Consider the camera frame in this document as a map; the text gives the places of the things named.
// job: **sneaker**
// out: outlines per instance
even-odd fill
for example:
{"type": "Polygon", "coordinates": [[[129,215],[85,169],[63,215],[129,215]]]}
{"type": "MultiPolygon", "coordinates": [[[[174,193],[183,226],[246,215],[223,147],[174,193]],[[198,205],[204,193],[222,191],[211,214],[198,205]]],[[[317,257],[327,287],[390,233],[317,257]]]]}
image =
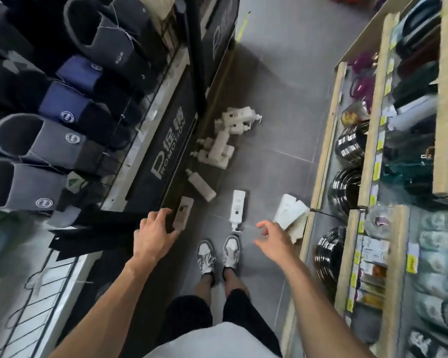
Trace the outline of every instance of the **sneaker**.
{"type": "Polygon", "coordinates": [[[212,274],[214,276],[214,262],[216,261],[214,249],[208,240],[203,240],[197,246],[197,264],[201,275],[212,274]]]}
{"type": "Polygon", "coordinates": [[[232,268],[236,269],[239,262],[239,256],[241,255],[241,243],[239,242],[239,236],[230,235],[227,237],[224,243],[224,269],[232,268]]]}

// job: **black shorts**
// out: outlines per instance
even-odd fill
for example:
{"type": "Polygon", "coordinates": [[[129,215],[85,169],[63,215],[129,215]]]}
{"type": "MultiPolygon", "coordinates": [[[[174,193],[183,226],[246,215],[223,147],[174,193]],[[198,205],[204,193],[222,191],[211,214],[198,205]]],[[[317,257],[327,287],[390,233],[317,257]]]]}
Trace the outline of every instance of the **black shorts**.
{"type": "MultiPolygon", "coordinates": [[[[279,341],[241,289],[235,289],[224,304],[223,322],[247,329],[264,346],[281,357],[279,341]]],[[[179,296],[166,309],[157,344],[163,345],[193,330],[213,326],[213,315],[206,302],[196,295],[179,296]]]]}

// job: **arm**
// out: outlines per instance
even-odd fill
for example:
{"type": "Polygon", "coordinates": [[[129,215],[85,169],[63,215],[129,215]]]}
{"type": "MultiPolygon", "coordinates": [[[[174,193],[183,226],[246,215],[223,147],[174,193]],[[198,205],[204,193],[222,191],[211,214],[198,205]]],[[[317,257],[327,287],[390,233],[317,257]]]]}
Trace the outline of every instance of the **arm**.
{"type": "Polygon", "coordinates": [[[299,259],[290,236],[278,223],[262,221],[264,240],[255,240],[263,253],[284,272],[292,290],[302,347],[309,358],[375,358],[355,337],[314,282],[299,259]]]}
{"type": "Polygon", "coordinates": [[[54,350],[50,358],[117,358],[144,283],[167,254],[178,231],[166,233],[170,209],[150,212],[134,232],[133,257],[83,320],[54,350]]]}

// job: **slipper logo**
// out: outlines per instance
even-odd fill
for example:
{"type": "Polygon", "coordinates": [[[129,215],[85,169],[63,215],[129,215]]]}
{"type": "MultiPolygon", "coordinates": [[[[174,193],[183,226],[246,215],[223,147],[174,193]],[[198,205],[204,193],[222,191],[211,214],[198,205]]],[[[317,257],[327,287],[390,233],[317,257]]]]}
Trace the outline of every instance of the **slipper logo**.
{"type": "Polygon", "coordinates": [[[68,134],[65,136],[65,138],[66,138],[66,140],[67,140],[69,143],[71,143],[71,144],[77,144],[77,143],[80,142],[80,136],[79,136],[79,135],[76,135],[76,134],[73,134],[73,133],[68,133],[68,134]]]}
{"type": "Polygon", "coordinates": [[[93,69],[95,69],[96,71],[103,71],[103,67],[102,66],[99,66],[99,65],[91,63],[91,67],[93,69]]]}
{"type": "Polygon", "coordinates": [[[53,206],[53,201],[49,198],[40,198],[37,199],[35,204],[41,209],[49,209],[51,206],[53,206]]]}
{"type": "Polygon", "coordinates": [[[74,115],[73,113],[64,111],[61,113],[61,118],[62,120],[64,120],[66,123],[73,123],[74,122],[74,115]]]}

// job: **white t-shirt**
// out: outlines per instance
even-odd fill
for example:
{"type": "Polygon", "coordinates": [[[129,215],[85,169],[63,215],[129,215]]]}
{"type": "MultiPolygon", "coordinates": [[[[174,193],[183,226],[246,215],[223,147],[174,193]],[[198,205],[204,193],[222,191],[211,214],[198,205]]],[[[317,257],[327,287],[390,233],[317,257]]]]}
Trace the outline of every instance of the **white t-shirt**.
{"type": "Polygon", "coordinates": [[[249,331],[232,323],[221,323],[211,328],[184,334],[163,344],[145,358],[276,358],[249,331]]]}

